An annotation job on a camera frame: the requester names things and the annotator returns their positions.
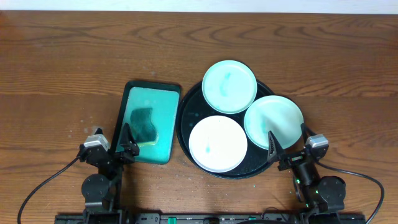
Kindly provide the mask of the dark green sponge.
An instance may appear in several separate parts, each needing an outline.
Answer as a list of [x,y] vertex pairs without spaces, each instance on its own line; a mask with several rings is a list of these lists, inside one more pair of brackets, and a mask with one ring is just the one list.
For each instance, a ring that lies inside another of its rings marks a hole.
[[154,145],[157,142],[157,130],[152,122],[152,108],[137,108],[131,112],[131,131],[140,145]]

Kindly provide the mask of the mint green plate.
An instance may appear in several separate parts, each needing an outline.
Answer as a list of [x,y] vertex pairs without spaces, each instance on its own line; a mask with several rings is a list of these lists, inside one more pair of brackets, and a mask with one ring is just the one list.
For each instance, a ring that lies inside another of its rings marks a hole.
[[244,116],[244,130],[248,138],[265,150],[269,148],[269,131],[283,149],[293,146],[301,138],[302,123],[304,118],[300,108],[290,99],[277,95],[257,99]]
[[236,114],[246,110],[257,94],[253,71],[235,60],[223,60],[205,73],[201,90],[205,101],[216,111]]

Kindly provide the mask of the white plate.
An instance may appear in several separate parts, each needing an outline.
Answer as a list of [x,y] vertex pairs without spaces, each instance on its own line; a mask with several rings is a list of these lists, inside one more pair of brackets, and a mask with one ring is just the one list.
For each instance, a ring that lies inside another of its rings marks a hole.
[[224,173],[237,168],[246,156],[248,140],[243,128],[226,116],[209,116],[192,129],[188,148],[204,170]]

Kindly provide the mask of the mint green plate top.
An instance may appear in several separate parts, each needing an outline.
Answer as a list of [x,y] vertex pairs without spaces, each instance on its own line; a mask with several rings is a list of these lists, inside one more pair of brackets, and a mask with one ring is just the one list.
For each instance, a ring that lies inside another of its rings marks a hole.
[[205,73],[201,90],[205,101],[216,111],[236,114],[246,110],[257,94],[253,71],[235,60],[223,60]]

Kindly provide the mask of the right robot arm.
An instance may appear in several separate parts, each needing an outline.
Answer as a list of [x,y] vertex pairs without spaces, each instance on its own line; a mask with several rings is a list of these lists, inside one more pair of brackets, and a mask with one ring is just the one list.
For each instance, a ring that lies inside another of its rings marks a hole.
[[344,209],[346,184],[337,176],[321,177],[315,163],[327,152],[328,140],[322,134],[309,136],[303,149],[287,154],[272,131],[268,132],[268,161],[278,162],[280,171],[290,169],[307,208],[299,213],[301,223],[339,223]]

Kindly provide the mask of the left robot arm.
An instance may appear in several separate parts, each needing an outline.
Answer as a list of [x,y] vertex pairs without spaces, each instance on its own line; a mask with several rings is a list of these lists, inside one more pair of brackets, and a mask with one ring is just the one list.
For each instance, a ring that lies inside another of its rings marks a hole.
[[80,145],[77,158],[81,162],[95,166],[96,174],[88,176],[82,183],[81,193],[85,198],[84,223],[133,223],[128,210],[121,208],[120,196],[124,166],[132,164],[139,155],[129,124],[124,124],[119,135],[122,151],[110,149],[110,143],[97,129]]

